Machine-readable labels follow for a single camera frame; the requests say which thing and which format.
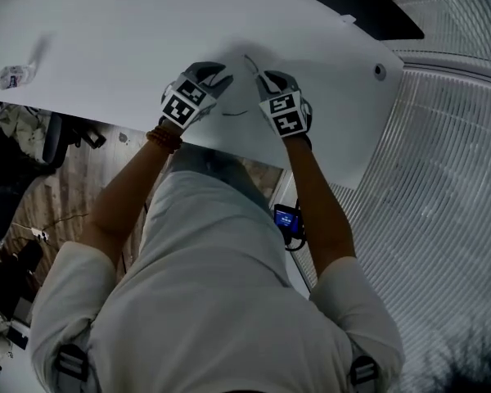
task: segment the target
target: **white tabletop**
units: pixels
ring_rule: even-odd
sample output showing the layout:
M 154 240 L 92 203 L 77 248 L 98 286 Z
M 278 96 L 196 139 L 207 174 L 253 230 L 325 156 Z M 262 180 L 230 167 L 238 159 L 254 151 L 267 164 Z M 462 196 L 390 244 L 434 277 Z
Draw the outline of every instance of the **white tabletop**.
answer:
M 358 186 L 393 106 L 403 63 L 314 0 L 0 0 L 0 69 L 45 51 L 34 81 L 0 101 L 148 130 L 167 84 L 195 61 L 235 83 L 185 140 L 289 169 L 258 109 L 248 54 L 294 75 L 314 109 L 310 137 L 327 179 Z M 377 81 L 373 69 L 387 69 Z

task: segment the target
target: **white shirt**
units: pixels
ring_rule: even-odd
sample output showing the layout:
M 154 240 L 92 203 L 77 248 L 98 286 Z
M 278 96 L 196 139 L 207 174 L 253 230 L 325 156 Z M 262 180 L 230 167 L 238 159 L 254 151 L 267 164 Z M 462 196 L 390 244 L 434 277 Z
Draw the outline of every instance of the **white shirt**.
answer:
M 120 284 L 102 252 L 61 248 L 34 306 L 38 379 L 51 391 L 59 346 L 81 333 L 105 393 L 347 391 L 351 342 L 387 386 L 402 345 L 358 261 L 331 264 L 308 301 L 284 258 L 276 225 L 241 193 L 202 174 L 170 174 Z

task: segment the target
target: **wrist strap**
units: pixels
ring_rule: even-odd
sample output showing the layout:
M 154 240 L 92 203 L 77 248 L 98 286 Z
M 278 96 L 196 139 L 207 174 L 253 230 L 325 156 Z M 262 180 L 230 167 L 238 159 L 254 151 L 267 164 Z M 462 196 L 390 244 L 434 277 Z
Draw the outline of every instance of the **wrist strap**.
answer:
M 146 134 L 147 139 L 159 147 L 167 150 L 169 154 L 173 154 L 182 145 L 182 139 L 162 125 L 157 125 L 155 129 Z

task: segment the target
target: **glove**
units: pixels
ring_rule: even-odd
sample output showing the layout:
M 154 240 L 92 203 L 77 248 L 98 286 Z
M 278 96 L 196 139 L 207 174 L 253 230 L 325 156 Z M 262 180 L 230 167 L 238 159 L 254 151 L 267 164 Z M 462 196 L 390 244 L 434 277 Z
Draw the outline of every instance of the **glove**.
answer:
M 313 108 L 302 97 L 295 78 L 281 71 L 264 71 L 264 75 L 280 89 L 272 92 L 265 78 L 260 73 L 256 75 L 259 106 L 271 128 L 281 138 L 303 138 L 311 147 L 307 132 L 311 128 Z
M 180 74 L 162 95 L 162 115 L 182 129 L 201 120 L 213 109 L 218 98 L 233 82 L 228 75 L 216 84 L 203 83 L 210 76 L 225 70 L 224 64 L 217 62 L 196 62 Z

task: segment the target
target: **wooden floor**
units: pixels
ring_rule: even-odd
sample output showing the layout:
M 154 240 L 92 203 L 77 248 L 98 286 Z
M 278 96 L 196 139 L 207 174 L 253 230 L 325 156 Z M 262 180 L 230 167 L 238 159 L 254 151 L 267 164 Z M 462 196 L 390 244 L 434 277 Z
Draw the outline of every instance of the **wooden floor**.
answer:
M 107 141 L 93 150 L 85 142 L 80 148 L 70 146 L 63 166 L 56 174 L 40 182 L 26 194 L 18 208 L 13 225 L 4 241 L 9 253 L 18 252 L 29 239 L 31 228 L 43 229 L 49 238 L 42 242 L 44 256 L 35 277 L 41 284 L 45 280 L 59 247 L 66 241 L 76 240 L 83 221 L 91 210 L 98 193 L 128 163 L 146 141 L 145 134 L 114 125 L 97 124 Z M 260 191 L 270 198 L 282 171 L 251 160 L 242 160 Z M 126 268 L 138 257 L 145 211 L 123 250 Z M 119 263 L 118 275 L 124 275 L 124 264 Z

